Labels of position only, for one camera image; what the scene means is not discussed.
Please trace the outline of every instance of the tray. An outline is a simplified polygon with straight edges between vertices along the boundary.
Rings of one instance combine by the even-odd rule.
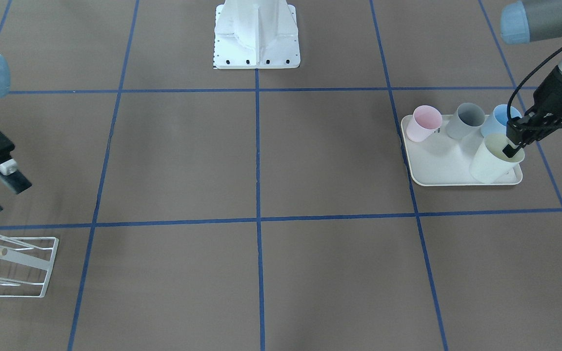
[[[404,150],[414,182],[424,187],[446,187],[515,186],[522,181],[523,174],[519,164],[491,184],[475,180],[469,169],[472,158],[482,143],[480,129],[462,140],[454,140],[444,129],[451,117],[451,114],[443,115],[442,126],[423,142],[414,142],[406,137],[404,130],[411,115],[404,116],[400,121]]]

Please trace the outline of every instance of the white cup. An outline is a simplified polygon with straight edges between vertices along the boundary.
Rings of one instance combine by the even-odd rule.
[[[490,134],[482,140],[470,164],[470,174],[475,180],[484,184],[493,183],[524,160],[524,149],[517,151],[511,158],[506,157],[502,149],[507,144],[509,139],[504,134]]]
[[[413,111],[413,117],[406,127],[406,136],[414,142],[426,140],[442,126],[442,113],[435,107],[422,105]]]
[[[493,109],[493,112],[487,117],[486,122],[484,122],[480,129],[480,134],[483,137],[493,133],[506,134],[506,122],[508,121],[506,107],[506,104],[502,104]],[[522,117],[522,114],[515,107],[511,106],[511,117]]]
[[[480,128],[484,123],[484,111],[479,106],[466,102],[460,104],[446,126],[448,136],[462,139],[464,136]]]

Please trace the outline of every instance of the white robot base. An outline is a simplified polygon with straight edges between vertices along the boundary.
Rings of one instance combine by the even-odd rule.
[[[226,0],[216,8],[216,69],[283,69],[301,64],[296,9],[286,0]]]

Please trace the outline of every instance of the black cable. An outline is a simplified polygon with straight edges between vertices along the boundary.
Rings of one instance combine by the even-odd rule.
[[[535,67],[535,69],[533,69],[533,71],[531,71],[531,73],[529,73],[521,82],[520,84],[515,88],[515,90],[513,91],[513,94],[511,94],[511,98],[509,98],[509,102],[506,106],[506,117],[508,118],[508,120],[512,121],[513,123],[517,124],[517,126],[521,129],[525,129],[528,131],[544,131],[544,130],[556,130],[556,129],[562,129],[562,124],[559,126],[540,126],[540,127],[533,127],[533,126],[524,126],[522,124],[520,124],[519,122],[513,120],[513,118],[511,117],[511,106],[513,105],[513,100],[515,99],[515,96],[517,95],[517,93],[520,91],[520,89],[524,86],[524,84],[526,84],[526,82],[533,76],[535,75],[535,73],[537,73],[537,71],[539,71],[542,67],[545,66],[545,64],[547,64],[550,60],[552,60],[556,55],[560,54],[562,51],[562,47],[560,47],[560,49],[558,49],[557,51],[553,52],[550,56],[548,56],[545,60],[543,60],[542,63],[540,63],[537,67]]]

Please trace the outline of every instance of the brown floor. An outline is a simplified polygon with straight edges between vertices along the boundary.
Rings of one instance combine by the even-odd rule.
[[[410,188],[396,125],[491,111],[562,39],[506,46],[509,0],[292,0],[301,67],[217,71],[220,2],[0,0],[34,184],[0,233],[61,240],[0,351],[562,350],[562,131],[517,186]]]

